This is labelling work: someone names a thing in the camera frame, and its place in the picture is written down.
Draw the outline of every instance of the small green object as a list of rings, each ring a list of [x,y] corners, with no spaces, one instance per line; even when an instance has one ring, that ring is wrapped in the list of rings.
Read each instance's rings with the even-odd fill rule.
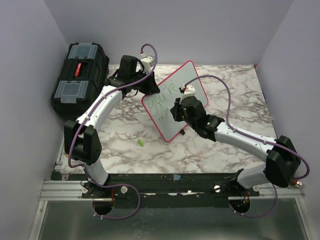
[[[140,139],[138,139],[138,143],[140,144],[141,147],[144,146],[144,143]]]

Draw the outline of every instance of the gray wall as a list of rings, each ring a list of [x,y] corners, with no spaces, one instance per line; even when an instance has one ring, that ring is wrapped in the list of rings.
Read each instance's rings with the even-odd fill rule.
[[[320,1],[295,0],[257,67],[277,133],[309,162],[308,210],[320,234]]]
[[[0,8],[0,239],[28,239],[62,122],[50,107],[67,44],[42,0]]]
[[[292,0],[45,0],[68,44],[102,44],[111,63],[154,44],[159,62],[256,64]]]

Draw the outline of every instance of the black toolbox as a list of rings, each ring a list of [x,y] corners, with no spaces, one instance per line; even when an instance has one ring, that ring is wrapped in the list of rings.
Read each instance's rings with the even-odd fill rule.
[[[99,44],[71,44],[51,95],[54,110],[75,121],[101,93],[108,73],[109,58]]]

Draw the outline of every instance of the red border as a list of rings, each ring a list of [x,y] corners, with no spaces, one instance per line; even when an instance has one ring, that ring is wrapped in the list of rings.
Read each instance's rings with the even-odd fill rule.
[[[175,74],[180,68],[182,68],[182,67],[183,67],[184,65],[186,65],[187,63],[192,63],[192,65],[193,65],[193,67],[194,67],[194,70],[195,70],[195,73],[196,73],[196,75],[199,77],[194,62],[191,61],[191,60],[189,60],[189,61],[186,61],[184,64],[182,64],[177,70],[175,70],[175,71],[174,71],[173,73],[171,73],[169,76],[167,76],[162,82],[160,82],[160,83],[158,84],[158,86],[160,86],[162,83],[164,83],[168,78],[170,78],[173,74]],[[200,82],[200,84],[201,84],[201,87],[202,87],[202,89],[203,89],[203,92],[204,92],[204,95],[205,95],[205,98],[206,98],[206,105],[204,106],[204,107],[206,107],[206,106],[208,105],[208,103],[209,103],[209,99],[208,99],[208,96],[207,96],[206,91],[205,91],[205,89],[204,89],[204,86],[202,85],[201,79],[199,79],[199,82]],[[164,139],[167,143],[169,143],[172,139],[174,139],[174,138],[179,134],[180,131],[179,131],[176,135],[174,135],[170,140],[166,140],[166,138],[164,137],[164,135],[163,135],[162,132],[160,131],[160,129],[159,129],[156,121],[152,118],[150,112],[148,111],[146,105],[144,104],[144,99],[145,99],[145,97],[146,97],[146,95],[144,95],[144,96],[142,97],[142,99],[141,99],[141,102],[142,102],[142,105],[143,105],[144,109],[145,109],[146,112],[148,113],[149,117],[151,118],[152,122],[154,123],[155,127],[158,129],[158,131],[159,131],[159,133],[161,134],[161,136],[163,137],[163,139]]]

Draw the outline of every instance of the marble table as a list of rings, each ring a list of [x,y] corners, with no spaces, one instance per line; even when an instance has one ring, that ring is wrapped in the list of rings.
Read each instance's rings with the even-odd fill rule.
[[[158,65],[156,81],[159,83],[178,67]],[[110,66],[110,74],[117,68]],[[230,87],[232,124],[264,136],[276,136],[253,65],[199,65],[196,69],[199,76],[216,75]],[[211,78],[203,78],[202,84],[209,99],[206,112],[225,119],[228,104],[225,87]],[[125,98],[101,127],[100,158],[109,173],[234,173],[262,163],[231,145],[199,137],[189,126],[184,129],[185,135],[179,134],[171,142],[165,142],[143,107],[142,96],[139,93]],[[69,168],[64,155],[62,160],[62,174],[84,173],[82,168]]]

